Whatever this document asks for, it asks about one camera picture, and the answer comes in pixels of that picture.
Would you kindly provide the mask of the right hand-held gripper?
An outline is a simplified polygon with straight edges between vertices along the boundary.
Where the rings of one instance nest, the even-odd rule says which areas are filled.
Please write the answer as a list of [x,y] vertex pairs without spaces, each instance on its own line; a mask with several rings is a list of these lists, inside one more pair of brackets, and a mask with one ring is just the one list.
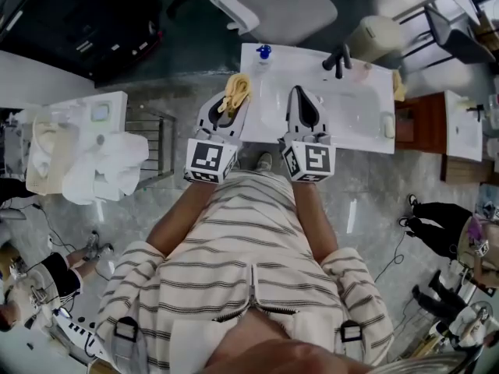
[[[334,174],[336,148],[331,145],[327,112],[317,96],[294,86],[288,96],[288,130],[278,140],[292,182],[321,182]],[[309,130],[315,134],[304,133]]]

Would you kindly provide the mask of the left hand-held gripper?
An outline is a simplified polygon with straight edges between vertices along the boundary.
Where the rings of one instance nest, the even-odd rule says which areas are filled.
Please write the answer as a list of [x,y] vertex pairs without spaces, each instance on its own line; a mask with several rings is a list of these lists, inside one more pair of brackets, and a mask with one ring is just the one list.
[[234,167],[242,147],[239,137],[244,126],[250,99],[246,97],[231,112],[218,111],[225,92],[216,93],[200,108],[196,126],[199,129],[188,139],[184,179],[220,185]]

